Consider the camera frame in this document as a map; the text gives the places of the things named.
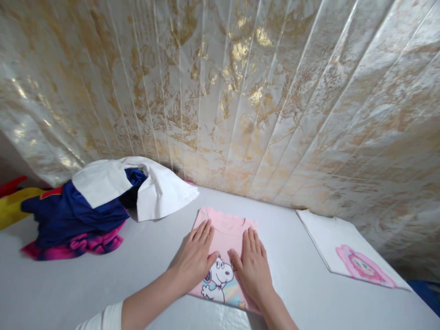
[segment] left hand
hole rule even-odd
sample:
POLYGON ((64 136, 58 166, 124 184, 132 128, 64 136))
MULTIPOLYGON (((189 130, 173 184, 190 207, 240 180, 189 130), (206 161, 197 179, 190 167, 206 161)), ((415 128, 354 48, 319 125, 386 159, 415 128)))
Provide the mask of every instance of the left hand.
POLYGON ((205 278, 219 256, 218 251, 208 255, 213 237, 214 227, 211 226, 211 220, 205 220, 189 233, 169 269, 174 275, 176 286, 181 290, 181 295, 191 291, 205 278))

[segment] red trim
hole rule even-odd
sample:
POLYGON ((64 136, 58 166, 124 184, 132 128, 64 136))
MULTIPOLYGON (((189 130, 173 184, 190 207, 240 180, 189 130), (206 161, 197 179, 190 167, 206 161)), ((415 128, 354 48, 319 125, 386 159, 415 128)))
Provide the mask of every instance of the red trim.
POLYGON ((43 193, 40 196, 40 199, 45 199, 46 197, 50 197, 53 195, 61 195, 61 193, 63 192, 63 186, 49 190, 48 192, 43 193))

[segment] shiny wallpaper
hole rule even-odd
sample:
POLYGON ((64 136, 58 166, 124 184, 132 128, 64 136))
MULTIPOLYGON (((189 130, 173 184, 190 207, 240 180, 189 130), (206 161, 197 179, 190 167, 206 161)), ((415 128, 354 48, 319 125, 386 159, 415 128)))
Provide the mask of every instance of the shiny wallpaper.
POLYGON ((438 1, 3 0, 0 27, 0 128, 49 184, 142 155, 440 278, 438 1))

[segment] finger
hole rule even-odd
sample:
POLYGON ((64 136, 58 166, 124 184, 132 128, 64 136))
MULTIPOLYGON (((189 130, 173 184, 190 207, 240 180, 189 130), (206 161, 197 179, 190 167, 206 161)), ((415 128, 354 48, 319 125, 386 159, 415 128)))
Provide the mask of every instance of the finger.
POLYGON ((191 242, 193 240, 194 235, 196 235, 197 229, 198 229, 198 227, 191 230, 191 232, 188 235, 187 242, 191 242))
POLYGON ((258 233, 255 229, 253 230, 253 239, 255 240, 255 251, 261 255, 260 239, 258 238, 258 233))
POLYGON ((194 237, 192 238, 192 241, 193 241, 193 242, 197 242, 197 241, 200 239, 200 237, 201 237, 201 235, 202 235, 202 233, 203 233, 203 229, 205 229, 206 222, 207 222, 207 221, 205 220, 205 221, 202 222, 202 223, 200 224, 200 226, 197 228, 196 234, 195 234, 194 237))
POLYGON ((248 231, 249 231, 249 243, 250 243, 250 246, 251 246, 251 252, 255 252, 256 249, 255 249, 255 238, 253 237, 253 228, 250 227, 248 229, 248 231))
POLYGON ((211 219, 208 219, 208 222, 206 223, 205 229, 203 229, 202 235, 199 240, 201 243, 205 243, 206 238, 208 237, 208 234, 210 232, 210 229, 211 229, 211 219))
POLYGON ((243 263, 240 257, 238 256, 238 253, 236 250, 231 249, 228 251, 229 256, 231 258, 231 261, 234 263, 234 265, 237 267, 237 270, 239 273, 243 271, 243 263))
POLYGON ((264 248, 263 242, 260 241, 260 247, 261 247, 261 255, 264 259, 267 259, 266 249, 264 248))
POLYGON ((209 270, 211 269, 212 265, 214 264, 215 260, 218 258, 219 255, 220 252, 215 251, 208 257, 208 262, 206 264, 206 272, 209 272, 209 270))
POLYGON ((249 241, 249 230, 243 232, 243 255, 246 256, 247 253, 251 252, 251 243, 249 241))
POLYGON ((209 234, 206 237, 205 242, 203 243, 208 249, 211 246, 212 239, 214 238, 214 232, 215 232, 215 228, 214 226, 211 226, 211 228, 209 229, 209 234))

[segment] blue object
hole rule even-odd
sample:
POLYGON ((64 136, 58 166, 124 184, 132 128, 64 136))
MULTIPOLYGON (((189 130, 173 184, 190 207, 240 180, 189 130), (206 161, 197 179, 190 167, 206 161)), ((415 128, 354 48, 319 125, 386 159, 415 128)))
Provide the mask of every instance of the blue object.
POLYGON ((430 284, 438 286, 438 284, 417 280, 409 280, 408 284, 419 295, 419 297, 422 298, 429 307, 431 307, 434 313, 436 313, 437 316, 440 317, 440 301, 436 294, 432 292, 432 290, 428 286, 430 284))
MULTIPOLYGON (((125 172, 133 185, 140 185, 147 178, 137 169, 125 172)), ((23 201, 21 208, 34 213, 38 222, 37 248, 53 248, 95 230, 109 232, 129 218, 118 198, 92 209, 71 180, 63 187, 23 201)))
POLYGON ((133 186, 119 196, 119 201, 126 209, 133 209, 137 207, 138 204, 138 190, 147 177, 144 173, 137 169, 129 169, 125 170, 125 172, 128 180, 133 186))

